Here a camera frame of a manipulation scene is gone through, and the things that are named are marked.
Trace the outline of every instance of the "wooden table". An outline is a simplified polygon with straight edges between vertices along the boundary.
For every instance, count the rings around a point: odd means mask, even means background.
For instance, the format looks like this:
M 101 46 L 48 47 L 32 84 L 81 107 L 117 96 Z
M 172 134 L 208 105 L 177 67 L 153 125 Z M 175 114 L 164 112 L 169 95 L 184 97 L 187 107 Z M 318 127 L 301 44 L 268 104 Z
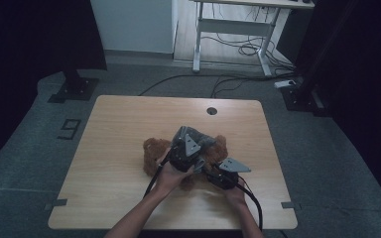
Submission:
M 266 51 L 271 41 L 272 34 L 274 33 L 275 25 L 277 23 L 278 15 L 282 8 L 290 9 L 313 9 L 315 4 L 304 3 L 302 0 L 191 0 L 199 3 L 199 15 L 197 19 L 196 29 L 196 44 L 193 53 L 193 67 L 194 72 L 199 72 L 200 65 L 200 35 L 202 32 L 208 33 L 223 33 L 245 36 L 264 37 L 262 47 L 257 56 L 261 63 L 262 69 L 266 76 L 271 76 L 271 70 L 268 65 Z M 219 4 L 232 4 L 232 5 L 251 5 L 259 7 L 274 7 L 277 10 L 274 13 L 273 19 L 269 23 L 247 22 L 247 21 L 229 21 L 218 19 L 203 18 L 203 3 L 219 3 Z
M 216 115 L 206 110 L 213 107 Z M 261 103 L 254 100 L 100 96 L 49 220 L 54 229 L 109 229 L 145 192 L 143 142 L 172 140 L 181 126 L 227 139 L 229 157 L 252 172 L 241 174 L 258 198 L 265 229 L 293 229 L 297 219 L 281 172 Z M 246 197 L 257 220 L 257 209 Z M 239 229 L 221 191 L 198 182 L 191 191 L 174 190 L 156 208 L 145 229 Z

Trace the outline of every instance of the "black curtain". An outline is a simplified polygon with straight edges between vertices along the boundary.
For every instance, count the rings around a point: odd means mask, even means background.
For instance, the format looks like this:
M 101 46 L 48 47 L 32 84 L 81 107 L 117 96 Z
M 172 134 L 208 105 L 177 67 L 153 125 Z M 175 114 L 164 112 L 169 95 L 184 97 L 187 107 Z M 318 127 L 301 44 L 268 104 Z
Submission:
M 0 149 L 37 96 L 45 76 L 106 69 L 88 0 L 0 0 Z
M 297 64 L 381 185 L 381 1 L 315 11 Z

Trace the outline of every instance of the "person's left hand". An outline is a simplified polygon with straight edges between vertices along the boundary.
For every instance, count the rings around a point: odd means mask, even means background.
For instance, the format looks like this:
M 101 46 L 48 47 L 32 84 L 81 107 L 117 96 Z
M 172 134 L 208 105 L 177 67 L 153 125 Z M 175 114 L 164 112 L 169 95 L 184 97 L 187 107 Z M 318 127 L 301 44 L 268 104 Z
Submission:
M 166 152 L 157 159 L 157 163 L 160 163 L 166 154 L 169 152 L 170 148 L 166 149 Z M 193 174 L 194 166 L 191 166 L 186 173 L 178 171 L 175 167 L 173 167 L 170 162 L 164 164 L 162 171 L 157 177 L 157 183 L 155 188 L 160 189 L 167 194 L 170 193 L 173 189 L 175 189 L 187 176 Z

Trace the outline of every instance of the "teddy bear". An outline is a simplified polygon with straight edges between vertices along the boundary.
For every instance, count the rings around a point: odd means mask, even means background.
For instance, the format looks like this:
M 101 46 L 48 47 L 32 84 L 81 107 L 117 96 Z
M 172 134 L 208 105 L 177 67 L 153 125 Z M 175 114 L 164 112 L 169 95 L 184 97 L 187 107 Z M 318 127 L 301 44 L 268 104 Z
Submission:
M 209 171 L 211 171 L 214 164 L 228 157 L 225 137 L 218 135 L 214 139 L 215 143 L 200 154 L 205 159 L 204 167 Z M 171 142 L 165 139 L 149 138 L 144 142 L 143 170 L 147 176 L 154 176 L 158 167 L 157 159 L 159 159 L 170 146 Z M 190 175 L 182 180 L 180 185 L 181 189 L 191 190 L 196 180 L 206 181 L 206 177 L 203 174 Z

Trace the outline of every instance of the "white wall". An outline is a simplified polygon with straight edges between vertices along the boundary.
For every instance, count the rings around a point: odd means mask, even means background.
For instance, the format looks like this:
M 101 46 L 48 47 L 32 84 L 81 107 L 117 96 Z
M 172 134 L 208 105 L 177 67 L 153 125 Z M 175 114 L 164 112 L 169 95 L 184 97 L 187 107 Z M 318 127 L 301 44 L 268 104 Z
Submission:
M 91 0 L 105 50 L 171 54 L 178 0 Z

